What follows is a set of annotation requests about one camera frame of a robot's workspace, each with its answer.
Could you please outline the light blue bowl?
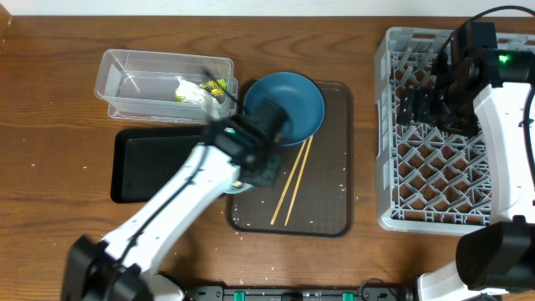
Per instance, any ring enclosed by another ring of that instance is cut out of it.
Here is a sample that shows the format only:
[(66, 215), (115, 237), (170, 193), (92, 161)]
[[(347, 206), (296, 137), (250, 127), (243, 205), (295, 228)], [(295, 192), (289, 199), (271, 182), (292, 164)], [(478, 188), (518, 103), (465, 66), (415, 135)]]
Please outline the light blue bowl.
[(235, 195), (243, 193), (247, 190), (250, 190), (252, 188), (252, 185), (241, 182), (241, 181), (234, 181), (225, 191), (224, 193), (227, 195)]

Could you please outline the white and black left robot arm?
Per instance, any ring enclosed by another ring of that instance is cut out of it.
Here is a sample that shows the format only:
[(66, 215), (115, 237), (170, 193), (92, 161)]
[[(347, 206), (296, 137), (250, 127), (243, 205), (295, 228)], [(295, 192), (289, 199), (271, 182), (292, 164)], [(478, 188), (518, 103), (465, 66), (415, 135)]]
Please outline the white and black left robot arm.
[(258, 173), (280, 141), (282, 123), (240, 117), (212, 121), (179, 171), (129, 220), (99, 242), (69, 249), (62, 300), (182, 300), (160, 265), (185, 230), (243, 172)]

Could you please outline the white tissue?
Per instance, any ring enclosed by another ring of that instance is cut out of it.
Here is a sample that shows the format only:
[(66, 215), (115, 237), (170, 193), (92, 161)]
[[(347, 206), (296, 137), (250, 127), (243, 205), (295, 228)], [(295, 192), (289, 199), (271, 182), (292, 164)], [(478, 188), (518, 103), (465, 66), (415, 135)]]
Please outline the white tissue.
[(181, 76), (176, 76), (176, 80), (178, 81), (175, 89), (176, 102), (196, 105), (213, 119), (220, 118), (219, 102), (210, 92)]

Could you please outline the wooden chopstick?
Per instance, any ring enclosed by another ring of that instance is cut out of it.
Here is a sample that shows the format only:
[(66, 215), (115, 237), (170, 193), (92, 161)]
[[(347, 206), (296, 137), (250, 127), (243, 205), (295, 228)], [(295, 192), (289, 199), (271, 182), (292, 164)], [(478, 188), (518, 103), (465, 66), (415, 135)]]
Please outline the wooden chopstick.
[(299, 150), (299, 152), (298, 152), (298, 155), (296, 156), (296, 159), (295, 159), (295, 161), (294, 161), (294, 163), (293, 163), (293, 167), (292, 167), (291, 171), (289, 172), (289, 176), (288, 176), (288, 178), (287, 178), (287, 180), (286, 180), (286, 183), (285, 183), (285, 185), (284, 185), (284, 188), (283, 188), (283, 191), (282, 191), (282, 193), (281, 193), (281, 196), (279, 197), (278, 204), (277, 204), (277, 206), (276, 206), (276, 208), (275, 208), (275, 211), (274, 211), (274, 213), (273, 213), (272, 219), (271, 219), (271, 221), (270, 221), (270, 225), (271, 225), (271, 226), (273, 226), (274, 223), (275, 223), (275, 221), (277, 220), (278, 213), (279, 213), (280, 208), (281, 208), (281, 206), (282, 206), (282, 204), (283, 204), (284, 198), (285, 198), (285, 196), (286, 196), (286, 194), (287, 194), (287, 192), (288, 192), (288, 188), (289, 188), (289, 186), (290, 186), (290, 184), (291, 184), (291, 182), (292, 182), (293, 175), (294, 175), (294, 173), (295, 173), (295, 171), (296, 171), (296, 169), (297, 169), (297, 165), (298, 165), (298, 163), (299, 163), (299, 161), (300, 161), (300, 158), (301, 158), (301, 156), (302, 156), (302, 154), (303, 154), (304, 147), (306, 146), (306, 143), (307, 143), (307, 142), (308, 142), (308, 140), (305, 140), (305, 141), (302, 143), (302, 145), (301, 145), (301, 147), (300, 147), (300, 150)]
[(289, 219), (290, 219), (290, 217), (292, 216), (292, 213), (293, 213), (294, 203), (295, 203), (295, 201), (297, 199), (297, 196), (298, 196), (298, 191), (299, 191), (300, 184), (301, 184), (301, 181), (302, 181), (302, 178), (303, 178), (303, 173), (305, 171), (306, 164), (307, 164), (307, 161), (308, 161), (308, 154), (309, 154), (311, 146), (313, 144), (313, 138), (314, 138), (314, 135), (311, 135), (309, 137), (308, 143), (306, 145), (307, 147), (306, 147), (306, 150), (305, 150), (304, 155), (303, 155), (303, 160), (301, 162), (301, 167), (300, 167), (300, 170), (299, 170), (299, 173), (298, 173), (298, 179), (296, 181), (296, 184), (295, 184), (295, 187), (294, 187), (294, 190), (293, 190), (292, 199), (291, 199), (290, 206), (289, 206), (289, 209), (288, 209), (288, 213), (287, 213), (287, 216), (286, 216), (286, 219), (285, 219), (285, 223), (284, 223), (285, 227), (288, 225)]

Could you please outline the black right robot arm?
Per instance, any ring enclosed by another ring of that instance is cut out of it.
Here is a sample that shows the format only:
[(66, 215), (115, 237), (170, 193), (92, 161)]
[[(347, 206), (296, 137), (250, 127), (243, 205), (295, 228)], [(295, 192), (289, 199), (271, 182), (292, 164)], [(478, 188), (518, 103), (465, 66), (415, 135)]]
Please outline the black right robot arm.
[(461, 237), (456, 258), (416, 280), (419, 300), (475, 300), (534, 288), (534, 54), (484, 48), (408, 89), (396, 121), (482, 133), (491, 176), (490, 225)]

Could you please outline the yellow green snack wrapper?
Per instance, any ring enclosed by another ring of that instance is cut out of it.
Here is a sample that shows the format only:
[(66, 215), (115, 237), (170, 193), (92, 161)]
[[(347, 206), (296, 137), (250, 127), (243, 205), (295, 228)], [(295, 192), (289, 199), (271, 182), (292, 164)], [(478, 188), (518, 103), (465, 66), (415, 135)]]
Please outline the yellow green snack wrapper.
[(208, 91), (213, 97), (219, 97), (227, 92), (227, 82), (225, 79), (216, 79), (200, 84), (200, 87)]

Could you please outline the dark blue plate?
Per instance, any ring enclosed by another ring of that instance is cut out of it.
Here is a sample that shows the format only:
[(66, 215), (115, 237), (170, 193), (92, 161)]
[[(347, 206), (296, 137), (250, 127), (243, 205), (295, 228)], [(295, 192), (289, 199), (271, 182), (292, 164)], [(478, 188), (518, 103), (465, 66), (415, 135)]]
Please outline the dark blue plate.
[(318, 86), (301, 74), (277, 72), (261, 77), (245, 95), (244, 112), (258, 115), (264, 100), (271, 100), (288, 114), (288, 122), (282, 129), (283, 146), (305, 141), (323, 123), (324, 97)]

